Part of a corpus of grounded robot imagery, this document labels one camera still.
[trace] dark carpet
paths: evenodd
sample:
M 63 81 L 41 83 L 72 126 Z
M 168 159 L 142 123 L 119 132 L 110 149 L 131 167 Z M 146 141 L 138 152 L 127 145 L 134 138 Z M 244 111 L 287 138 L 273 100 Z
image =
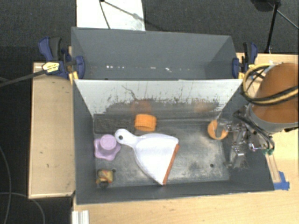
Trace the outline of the dark carpet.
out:
M 272 18 L 267 0 L 142 0 L 146 30 L 230 35 L 235 49 L 254 42 L 266 48 Z M 299 0 L 282 0 L 280 12 L 298 25 Z M 71 44 L 71 26 L 76 25 L 76 0 L 0 0 L 0 77 L 29 74 L 32 63 L 42 59 L 37 42 L 44 36 L 62 37 Z M 298 54 L 298 30 L 277 15 L 271 42 L 273 53 Z M 0 89 L 0 146 L 10 166 L 12 191 L 26 195 L 30 135 L 30 81 Z M 0 192 L 8 191 L 6 167 L 0 156 Z M 38 200 L 46 223 L 70 223 L 71 199 Z M 0 195 L 3 223 L 7 195 Z M 14 196 L 9 224 L 39 224 L 37 206 Z

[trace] gray bin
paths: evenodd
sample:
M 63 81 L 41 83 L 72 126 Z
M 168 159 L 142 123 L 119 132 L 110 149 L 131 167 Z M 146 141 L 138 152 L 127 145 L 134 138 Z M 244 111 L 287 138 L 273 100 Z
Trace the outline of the gray bin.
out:
M 229 79 L 235 56 L 230 37 L 73 28 L 72 49 L 86 63 L 85 79 L 73 86 L 77 204 L 274 189 L 261 152 L 248 152 L 243 168 L 227 169 L 223 163 L 230 135 L 217 141 L 206 132 L 211 120 L 220 114 L 232 119 L 246 104 L 239 94 L 240 81 Z M 122 67 L 128 73 L 120 72 Z M 100 130 L 117 128 L 95 127 L 94 118 L 128 120 L 138 113 L 155 115 L 157 132 L 179 138 L 180 149 L 164 187 L 138 168 L 129 147 L 122 146 L 113 161 L 94 157 L 93 141 Z M 106 189 L 95 183 L 98 168 L 116 170 Z

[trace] purple object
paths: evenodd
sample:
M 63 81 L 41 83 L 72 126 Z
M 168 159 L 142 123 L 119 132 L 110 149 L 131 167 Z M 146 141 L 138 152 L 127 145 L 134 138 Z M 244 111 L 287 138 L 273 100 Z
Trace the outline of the purple object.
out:
M 94 156 L 99 159 L 112 161 L 120 149 L 120 144 L 111 134 L 105 134 L 100 139 L 94 140 Z

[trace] white dustpan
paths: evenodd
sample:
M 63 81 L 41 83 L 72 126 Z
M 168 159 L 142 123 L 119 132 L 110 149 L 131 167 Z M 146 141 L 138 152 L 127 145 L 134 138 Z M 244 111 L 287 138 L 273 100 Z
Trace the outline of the white dustpan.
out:
M 179 149 L 178 139 L 160 133 L 135 136 L 126 129 L 115 133 L 118 143 L 134 149 L 135 160 L 143 172 L 165 185 Z

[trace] wooden table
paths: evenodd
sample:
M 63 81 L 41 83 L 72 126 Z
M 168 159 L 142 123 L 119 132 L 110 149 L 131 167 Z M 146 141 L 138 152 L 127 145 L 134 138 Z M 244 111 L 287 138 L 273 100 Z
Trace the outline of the wooden table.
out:
M 292 62 L 298 56 L 259 54 L 256 63 Z M 41 64 L 34 64 L 34 71 Z M 75 190 L 72 93 L 67 80 L 33 80 L 30 198 L 70 196 Z M 278 169 L 289 191 L 203 196 L 158 201 L 76 205 L 89 210 L 90 223 L 297 223 L 299 220 L 298 130 L 274 135 Z

